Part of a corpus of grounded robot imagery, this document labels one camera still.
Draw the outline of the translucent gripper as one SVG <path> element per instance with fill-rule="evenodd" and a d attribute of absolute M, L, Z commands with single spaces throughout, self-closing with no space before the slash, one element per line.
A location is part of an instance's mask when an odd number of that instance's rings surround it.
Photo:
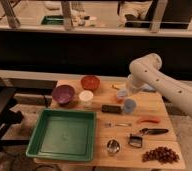
<path fill-rule="evenodd" d="M 129 95 L 133 95 L 138 93 L 142 89 L 143 85 L 144 85 L 144 82 L 141 81 L 139 78 L 133 75 L 129 75 L 127 77 L 125 87 L 126 87 L 127 93 Z"/>

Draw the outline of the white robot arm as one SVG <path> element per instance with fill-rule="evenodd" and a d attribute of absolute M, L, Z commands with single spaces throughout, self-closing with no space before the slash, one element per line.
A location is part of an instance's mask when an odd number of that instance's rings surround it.
<path fill-rule="evenodd" d="M 133 60 L 126 82 L 128 93 L 135 94 L 148 84 L 192 118 L 192 87 L 161 73 L 161 67 L 161 57 L 155 53 Z"/>

